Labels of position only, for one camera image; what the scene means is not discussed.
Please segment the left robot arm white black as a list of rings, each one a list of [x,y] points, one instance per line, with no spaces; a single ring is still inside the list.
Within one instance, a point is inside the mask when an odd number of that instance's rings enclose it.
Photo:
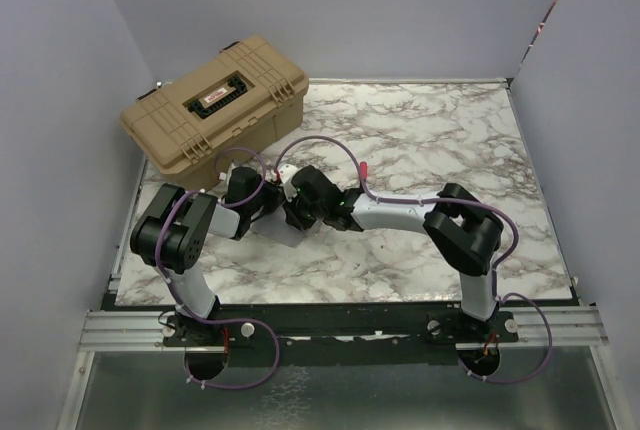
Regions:
[[[283,203],[284,192],[249,167],[231,171],[222,199],[165,183],[135,223],[130,251],[164,279],[178,313],[188,318],[186,332],[206,345],[220,335],[213,314],[219,299],[207,285],[198,260],[206,237],[241,239],[258,218]]]

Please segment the grey envelope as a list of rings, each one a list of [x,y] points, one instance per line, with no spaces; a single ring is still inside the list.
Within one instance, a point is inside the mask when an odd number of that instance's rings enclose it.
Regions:
[[[306,231],[288,225],[285,217],[276,213],[258,219],[251,225],[251,231],[272,242],[291,248],[296,248],[307,237]]]

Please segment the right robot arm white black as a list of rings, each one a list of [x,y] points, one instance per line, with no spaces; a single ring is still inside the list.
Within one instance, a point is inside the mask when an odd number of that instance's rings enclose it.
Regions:
[[[337,231],[392,229],[431,238],[444,260],[460,274],[459,328],[481,341],[496,326],[497,282],[491,263],[501,244],[502,222],[462,186],[447,184],[435,203],[410,197],[371,197],[364,188],[341,190],[312,165],[278,169],[285,221],[305,231],[320,221]]]

